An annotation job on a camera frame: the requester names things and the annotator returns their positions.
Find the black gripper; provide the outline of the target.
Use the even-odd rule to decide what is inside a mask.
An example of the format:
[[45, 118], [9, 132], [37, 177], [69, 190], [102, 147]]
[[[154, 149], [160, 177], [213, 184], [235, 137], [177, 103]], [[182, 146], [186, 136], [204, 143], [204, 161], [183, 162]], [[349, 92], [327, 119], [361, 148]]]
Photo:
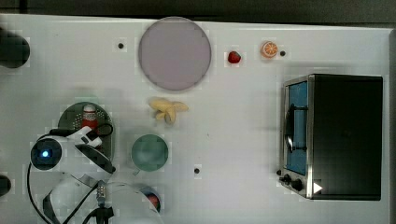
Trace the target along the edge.
[[102, 145], [102, 140], [96, 132], [89, 126], [84, 126], [80, 130], [67, 136], [76, 145], [85, 144], [91, 147], [99, 147]]

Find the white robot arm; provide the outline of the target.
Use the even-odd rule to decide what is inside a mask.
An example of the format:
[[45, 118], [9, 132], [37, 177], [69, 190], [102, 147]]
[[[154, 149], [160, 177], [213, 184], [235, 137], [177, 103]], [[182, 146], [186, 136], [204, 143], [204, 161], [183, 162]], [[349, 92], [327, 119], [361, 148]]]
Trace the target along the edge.
[[105, 124], [53, 129], [35, 141], [28, 170], [64, 174], [41, 204], [32, 203], [47, 224], [164, 224], [142, 190], [111, 180], [112, 140], [113, 127]]

